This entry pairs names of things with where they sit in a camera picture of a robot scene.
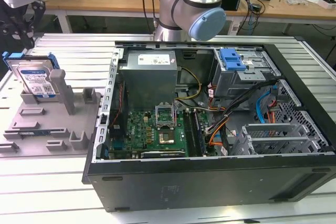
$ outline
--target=table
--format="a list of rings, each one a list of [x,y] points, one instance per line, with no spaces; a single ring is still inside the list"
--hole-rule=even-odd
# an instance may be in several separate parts
[[[265,13],[261,22],[336,25],[336,10],[325,10],[314,3],[288,5],[285,0],[263,1]],[[159,0],[154,0],[156,16],[159,16]],[[57,15],[63,33],[71,33],[68,16],[144,17],[142,0],[47,0],[46,14]],[[148,17],[153,17],[152,2],[145,0]],[[226,11],[232,21],[229,35],[236,35],[240,23],[247,14],[247,4],[241,1],[238,11]]]
[[[110,55],[116,40],[150,41],[149,35],[123,34],[45,34],[36,41],[30,54],[52,51],[67,74],[66,83],[74,92],[95,87],[103,93]],[[293,37],[217,36],[213,41],[239,41],[275,44],[293,66],[298,60],[305,68],[296,70],[306,80],[316,74],[331,82],[335,72],[305,42]],[[318,95],[316,83],[307,84]],[[8,72],[0,82],[1,132],[7,128],[21,98],[22,85]],[[324,91],[321,103],[335,103],[336,91]],[[320,223],[336,221],[336,179],[328,182],[299,202],[241,205],[213,208],[171,209],[106,213],[91,185],[81,183],[84,156],[54,158],[0,159],[0,223],[243,223],[253,219],[262,223]]]

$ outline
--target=ventilation grille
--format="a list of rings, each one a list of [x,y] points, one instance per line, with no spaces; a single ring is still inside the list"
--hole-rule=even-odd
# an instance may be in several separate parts
[[[289,96],[284,87],[280,89],[280,94]],[[309,137],[314,137],[321,147],[328,146],[327,142],[324,139],[321,139],[313,125],[304,117],[304,115],[300,111],[294,109],[296,105],[292,99],[288,103],[280,103],[278,105],[280,111],[277,111],[275,115],[278,123],[303,124],[309,129],[309,133],[307,134]]]

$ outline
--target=aluminum profile table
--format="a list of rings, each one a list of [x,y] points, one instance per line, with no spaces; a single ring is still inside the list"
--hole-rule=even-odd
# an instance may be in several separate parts
[[[95,87],[104,93],[114,41],[147,35],[45,34],[32,55],[53,52],[74,92]],[[303,41],[293,37],[220,36],[212,41],[275,44],[336,121],[335,72]],[[0,82],[0,139],[21,103],[22,84],[8,72]],[[336,180],[299,202],[213,208],[105,212],[91,185],[81,183],[85,156],[0,159],[0,223],[334,223]]]

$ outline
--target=blue drive bay latch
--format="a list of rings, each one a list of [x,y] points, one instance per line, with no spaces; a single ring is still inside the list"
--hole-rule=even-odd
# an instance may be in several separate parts
[[[221,59],[225,64],[226,70],[231,71],[245,71],[246,66],[240,59],[240,55],[237,54],[235,49],[232,48],[224,48],[220,51]]]

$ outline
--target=table leg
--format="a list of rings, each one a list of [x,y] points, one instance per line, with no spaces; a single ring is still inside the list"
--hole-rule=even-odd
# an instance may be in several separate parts
[[[66,15],[65,11],[59,12],[57,14],[59,24],[61,26],[62,32],[64,34],[71,34],[72,29],[71,29],[71,24],[69,21],[69,17]]]
[[[240,23],[242,22],[242,18],[240,17],[234,17],[228,31],[228,35],[237,35],[238,29],[240,27]]]
[[[282,30],[282,33],[283,34],[287,34],[288,33],[288,30],[290,29],[290,27],[292,26],[291,23],[286,23],[283,30]]]

